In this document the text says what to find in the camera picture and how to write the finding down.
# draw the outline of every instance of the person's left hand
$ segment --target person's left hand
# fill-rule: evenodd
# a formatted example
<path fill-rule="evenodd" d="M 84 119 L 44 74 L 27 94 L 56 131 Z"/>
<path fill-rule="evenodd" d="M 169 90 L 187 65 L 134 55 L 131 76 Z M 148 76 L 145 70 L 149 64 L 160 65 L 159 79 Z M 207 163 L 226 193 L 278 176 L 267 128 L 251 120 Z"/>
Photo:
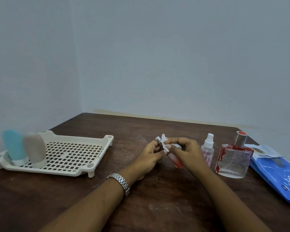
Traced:
<path fill-rule="evenodd" d="M 158 145 L 156 140 L 153 140 L 151 143 L 147 144 L 147 146 L 131 164 L 139 172 L 138 180 L 141 180 L 146 173 L 150 172 L 154 168 L 156 162 L 165 155 L 166 152 Z"/>

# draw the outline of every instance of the left arm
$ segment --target left arm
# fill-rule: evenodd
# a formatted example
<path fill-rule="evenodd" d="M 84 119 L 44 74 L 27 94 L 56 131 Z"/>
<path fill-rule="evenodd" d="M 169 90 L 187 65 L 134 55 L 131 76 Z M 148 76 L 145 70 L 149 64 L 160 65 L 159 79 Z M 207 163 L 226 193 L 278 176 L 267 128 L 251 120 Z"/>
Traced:
<path fill-rule="evenodd" d="M 153 169 L 156 162 L 165 156 L 154 140 L 148 144 L 136 160 L 118 173 L 129 187 Z M 124 189 L 114 178 L 109 178 L 97 189 L 67 209 L 40 232 L 101 231 L 124 197 Z"/>

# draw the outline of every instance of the silver metal watch strap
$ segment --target silver metal watch strap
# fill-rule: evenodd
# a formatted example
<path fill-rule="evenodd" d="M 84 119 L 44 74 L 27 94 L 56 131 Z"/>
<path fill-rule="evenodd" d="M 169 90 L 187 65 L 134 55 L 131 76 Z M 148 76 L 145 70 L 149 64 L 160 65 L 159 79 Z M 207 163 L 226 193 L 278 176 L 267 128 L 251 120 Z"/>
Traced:
<path fill-rule="evenodd" d="M 109 178 L 115 178 L 121 184 L 121 186 L 124 188 L 125 196 L 127 196 L 129 194 L 130 187 L 129 187 L 128 183 L 126 182 L 126 180 L 120 174 L 113 173 L 107 177 L 107 179 L 109 179 Z"/>

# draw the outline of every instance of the forearm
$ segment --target forearm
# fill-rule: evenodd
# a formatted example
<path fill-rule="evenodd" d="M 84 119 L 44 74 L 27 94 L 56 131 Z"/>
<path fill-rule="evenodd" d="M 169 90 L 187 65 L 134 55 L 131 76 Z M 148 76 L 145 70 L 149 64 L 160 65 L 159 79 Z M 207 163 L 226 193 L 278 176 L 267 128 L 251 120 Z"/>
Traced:
<path fill-rule="evenodd" d="M 210 169 L 192 173 L 208 192 L 227 231 L 271 231 Z"/>
<path fill-rule="evenodd" d="M 129 186 L 139 178 L 132 166 L 118 172 Z M 50 222 L 41 232 L 101 231 L 124 196 L 120 183 L 109 178 L 96 190 Z"/>

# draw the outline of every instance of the silver cap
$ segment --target silver cap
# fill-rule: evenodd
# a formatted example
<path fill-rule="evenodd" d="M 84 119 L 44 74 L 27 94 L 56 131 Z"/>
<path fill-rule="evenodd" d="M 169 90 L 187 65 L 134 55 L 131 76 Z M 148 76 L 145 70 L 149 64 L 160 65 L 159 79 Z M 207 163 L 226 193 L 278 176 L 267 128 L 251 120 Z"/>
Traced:
<path fill-rule="evenodd" d="M 243 147 L 247 139 L 247 134 L 243 131 L 237 131 L 236 133 L 237 134 L 235 136 L 233 144 L 237 147 Z"/>
<path fill-rule="evenodd" d="M 161 143 L 161 138 L 158 136 L 156 137 L 155 139 L 157 141 L 157 143 L 160 145 L 160 146 L 163 146 L 163 144 Z"/>

